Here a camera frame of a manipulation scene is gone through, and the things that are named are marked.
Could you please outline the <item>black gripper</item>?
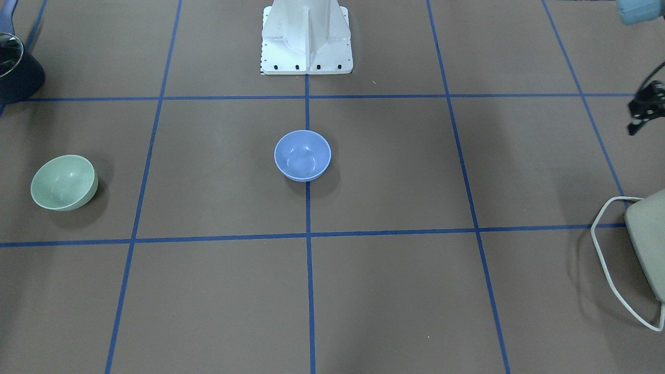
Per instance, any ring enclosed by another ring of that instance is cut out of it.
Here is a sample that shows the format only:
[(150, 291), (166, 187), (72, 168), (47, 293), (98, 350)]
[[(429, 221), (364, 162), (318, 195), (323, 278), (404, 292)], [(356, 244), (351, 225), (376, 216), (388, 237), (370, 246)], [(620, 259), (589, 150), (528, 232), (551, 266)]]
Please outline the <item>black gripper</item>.
[(629, 102), (632, 120), (628, 124), (628, 133), (636, 135), (648, 122), (648, 117), (664, 116), (664, 85), (662, 81), (651, 81), (642, 88), (642, 93), (635, 94)]

